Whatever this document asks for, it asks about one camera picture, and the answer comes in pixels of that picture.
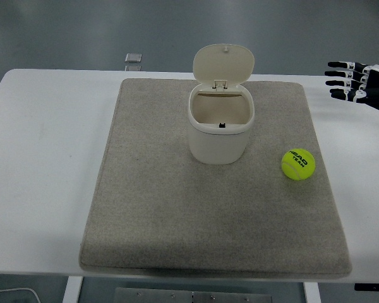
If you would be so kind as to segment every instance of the white table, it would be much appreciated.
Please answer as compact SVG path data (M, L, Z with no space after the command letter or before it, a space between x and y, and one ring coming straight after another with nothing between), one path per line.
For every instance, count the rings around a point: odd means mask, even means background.
M0 84L0 273L93 275L78 265L119 86L191 73L16 69ZM252 75L304 86L353 270L379 283L379 111L330 98L324 76Z

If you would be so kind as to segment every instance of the yellow tennis ball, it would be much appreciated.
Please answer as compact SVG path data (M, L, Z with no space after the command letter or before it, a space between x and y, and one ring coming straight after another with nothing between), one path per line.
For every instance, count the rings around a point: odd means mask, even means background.
M302 148L289 150L282 157L282 171L292 180L305 180L313 175L316 162L313 155Z

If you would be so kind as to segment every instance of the trash can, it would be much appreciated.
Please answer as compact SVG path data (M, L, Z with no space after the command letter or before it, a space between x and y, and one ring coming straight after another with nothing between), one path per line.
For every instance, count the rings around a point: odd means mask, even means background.
M255 120L253 97L240 84L253 72L254 56L239 45L214 44L196 53L196 86L188 101L188 143L205 164L229 164L246 148Z

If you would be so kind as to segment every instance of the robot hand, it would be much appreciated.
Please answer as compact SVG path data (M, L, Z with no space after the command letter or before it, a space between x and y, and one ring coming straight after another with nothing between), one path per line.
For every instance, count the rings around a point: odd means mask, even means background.
M345 71L326 71L326 76L344 79L326 81L329 86L343 86L330 90L331 97L364 103L379 110L379 65L364 65L357 62L329 62L331 68Z

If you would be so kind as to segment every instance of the trash can lid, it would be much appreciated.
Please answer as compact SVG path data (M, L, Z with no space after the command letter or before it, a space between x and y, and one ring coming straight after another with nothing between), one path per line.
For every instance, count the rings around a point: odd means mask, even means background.
M200 83L214 86L215 81L236 85L247 81L254 68L253 53L234 44L212 44L200 49L195 57L193 72Z

